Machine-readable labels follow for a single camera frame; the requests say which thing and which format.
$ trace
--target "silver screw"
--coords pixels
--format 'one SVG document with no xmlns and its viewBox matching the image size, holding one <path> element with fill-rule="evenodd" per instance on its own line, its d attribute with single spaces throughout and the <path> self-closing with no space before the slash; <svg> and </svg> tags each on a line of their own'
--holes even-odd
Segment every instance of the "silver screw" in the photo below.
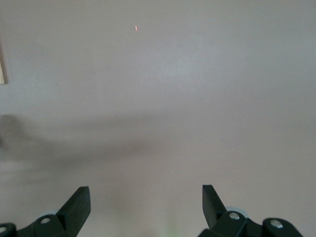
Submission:
<svg viewBox="0 0 316 237">
<path fill-rule="evenodd" d="M 283 225 L 280 221 L 278 220 L 271 220 L 270 221 L 271 225 L 278 228 L 278 229 L 282 229 L 283 228 Z"/>
<path fill-rule="evenodd" d="M 232 218 L 233 220 L 239 220 L 240 219 L 239 215 L 237 213 L 235 213 L 235 212 L 231 212 L 229 214 L 229 217 Z"/>
<path fill-rule="evenodd" d="M 6 227 L 5 226 L 0 227 L 0 233 L 3 233 L 5 231 L 6 231 Z"/>
<path fill-rule="evenodd" d="M 50 218 L 49 218 L 49 217 L 46 217 L 46 218 L 42 219 L 42 220 L 40 221 L 40 223 L 41 223 L 41 224 L 45 224 L 45 223 L 47 223 L 47 222 L 49 222 L 49 221 L 50 221 Z"/>
</svg>

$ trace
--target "wall surface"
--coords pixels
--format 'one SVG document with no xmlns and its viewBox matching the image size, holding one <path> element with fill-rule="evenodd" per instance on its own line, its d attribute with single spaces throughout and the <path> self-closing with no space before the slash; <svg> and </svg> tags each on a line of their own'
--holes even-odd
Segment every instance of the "wall surface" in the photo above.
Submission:
<svg viewBox="0 0 316 237">
<path fill-rule="evenodd" d="M 315 236 L 316 1 L 0 0 L 0 50 L 0 223 L 196 237 L 213 184 Z"/>
</svg>

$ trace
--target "white wall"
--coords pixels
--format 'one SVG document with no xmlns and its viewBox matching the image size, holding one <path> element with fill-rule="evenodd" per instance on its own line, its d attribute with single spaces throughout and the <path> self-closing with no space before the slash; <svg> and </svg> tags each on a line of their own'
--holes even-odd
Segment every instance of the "white wall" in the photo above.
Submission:
<svg viewBox="0 0 316 237">
<path fill-rule="evenodd" d="M 315 236 L 315 45 L 314 0 L 0 0 L 0 223 L 195 237 L 213 184 Z"/>
</svg>

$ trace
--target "screw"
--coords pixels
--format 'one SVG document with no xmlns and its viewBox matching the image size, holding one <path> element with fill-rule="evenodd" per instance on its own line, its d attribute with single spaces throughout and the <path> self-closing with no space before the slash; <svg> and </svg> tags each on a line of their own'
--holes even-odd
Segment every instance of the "screw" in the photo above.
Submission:
<svg viewBox="0 0 316 237">
<path fill-rule="evenodd" d="M 1 226 L 0 227 L 0 234 L 6 231 L 6 227 L 5 226 Z"/>
<path fill-rule="evenodd" d="M 235 212 L 231 212 L 229 214 L 229 217 L 232 218 L 233 220 L 239 220 L 240 219 L 239 215 L 237 213 L 235 213 Z"/>
<path fill-rule="evenodd" d="M 42 219 L 42 220 L 40 221 L 40 223 L 41 223 L 41 224 L 45 224 L 45 223 L 47 223 L 47 222 L 49 222 L 49 221 L 50 221 L 50 218 L 49 218 L 49 217 L 46 217 L 46 218 Z"/>
<path fill-rule="evenodd" d="M 271 225 L 278 228 L 278 229 L 282 229 L 283 228 L 283 225 L 280 221 L 278 220 L 271 220 L 270 221 Z"/>
</svg>

